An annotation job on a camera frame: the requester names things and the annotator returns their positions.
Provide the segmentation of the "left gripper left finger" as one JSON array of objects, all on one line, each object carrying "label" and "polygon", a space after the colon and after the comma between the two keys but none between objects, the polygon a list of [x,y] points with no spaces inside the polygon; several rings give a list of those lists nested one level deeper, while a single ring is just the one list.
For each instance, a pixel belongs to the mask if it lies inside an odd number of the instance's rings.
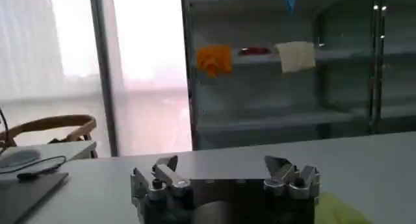
[{"label": "left gripper left finger", "polygon": [[176,173],[178,156],[159,158],[150,171],[141,172],[133,168],[130,175],[131,202],[139,207],[139,202],[165,201],[168,195],[183,197],[191,190],[191,181]]}]

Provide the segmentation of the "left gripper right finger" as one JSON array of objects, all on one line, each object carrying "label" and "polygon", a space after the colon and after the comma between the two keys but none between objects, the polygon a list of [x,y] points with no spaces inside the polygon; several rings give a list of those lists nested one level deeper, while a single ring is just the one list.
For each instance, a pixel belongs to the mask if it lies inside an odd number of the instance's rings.
[{"label": "left gripper right finger", "polygon": [[270,178],[263,182],[264,189],[276,197],[294,200],[318,200],[320,196],[320,171],[314,166],[301,170],[286,158],[265,156]]}]

